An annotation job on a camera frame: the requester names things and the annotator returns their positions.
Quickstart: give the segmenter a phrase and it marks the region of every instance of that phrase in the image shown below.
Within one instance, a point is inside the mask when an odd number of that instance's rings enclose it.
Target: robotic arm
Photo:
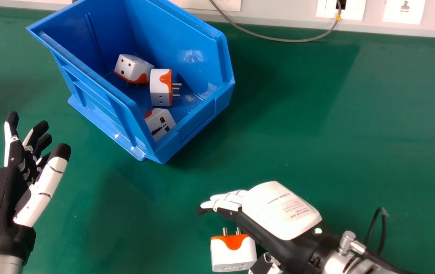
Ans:
[[[21,274],[33,251],[33,225],[50,202],[68,164],[71,149],[52,142],[46,121],[30,130],[21,143],[19,117],[9,113],[5,124],[5,159],[0,168],[0,274]]]
[[[370,251],[353,232],[332,234],[312,205],[279,182],[211,196],[198,215],[211,210],[267,251],[249,274],[410,274]]]

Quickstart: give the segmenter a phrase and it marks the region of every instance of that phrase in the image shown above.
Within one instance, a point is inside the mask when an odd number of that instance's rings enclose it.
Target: power outlet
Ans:
[[[241,11],[241,0],[213,0],[224,11]],[[209,0],[170,0],[184,9],[216,10]]]
[[[387,0],[383,22],[414,24],[421,23],[426,0]]]
[[[366,0],[340,0],[341,18],[362,21],[365,13]],[[335,18],[338,12],[337,0],[318,0],[316,17]]]

